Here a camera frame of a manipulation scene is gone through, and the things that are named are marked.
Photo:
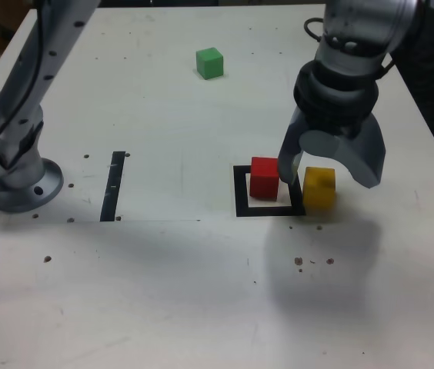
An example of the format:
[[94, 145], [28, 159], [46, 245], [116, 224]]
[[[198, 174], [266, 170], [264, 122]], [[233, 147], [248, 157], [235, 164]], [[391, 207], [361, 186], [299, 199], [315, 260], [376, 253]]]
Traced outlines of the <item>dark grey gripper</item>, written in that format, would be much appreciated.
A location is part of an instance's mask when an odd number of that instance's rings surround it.
[[309, 130], [303, 112], [296, 108], [278, 156], [280, 179], [292, 185], [298, 177], [302, 150], [344, 165], [352, 178], [365, 188], [379, 185], [386, 155], [382, 132], [374, 116], [361, 125], [333, 124], [332, 134]]

